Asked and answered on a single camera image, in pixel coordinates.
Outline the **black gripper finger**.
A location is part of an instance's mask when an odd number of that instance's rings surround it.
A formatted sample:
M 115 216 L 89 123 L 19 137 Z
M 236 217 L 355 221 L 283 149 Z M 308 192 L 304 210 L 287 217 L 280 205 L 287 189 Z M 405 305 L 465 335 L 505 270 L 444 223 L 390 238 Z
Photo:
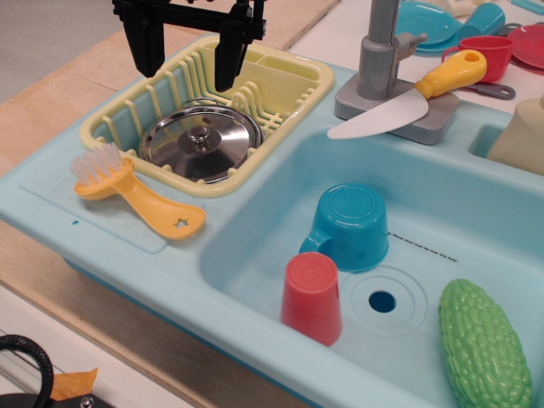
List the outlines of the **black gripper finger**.
M 153 77 L 165 61 L 163 24 L 139 11 L 125 14 L 122 22 L 137 70 Z
M 221 23 L 219 43 L 215 48 L 214 85 L 217 91 L 225 92 L 233 87 L 251 41 L 252 20 L 249 17 Z

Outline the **black gripper body bar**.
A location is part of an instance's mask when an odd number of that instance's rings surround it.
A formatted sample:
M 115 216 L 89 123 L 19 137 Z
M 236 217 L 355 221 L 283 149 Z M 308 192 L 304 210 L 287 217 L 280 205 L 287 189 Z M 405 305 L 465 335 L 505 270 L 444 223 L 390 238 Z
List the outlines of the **black gripper body bar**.
M 197 8 L 169 1 L 114 1 L 113 13 L 125 31 L 142 36 L 162 36 L 163 26 L 182 26 L 220 32 L 228 25 L 240 26 L 249 41 L 261 40 L 266 32 L 263 1 L 236 1 L 228 11 Z

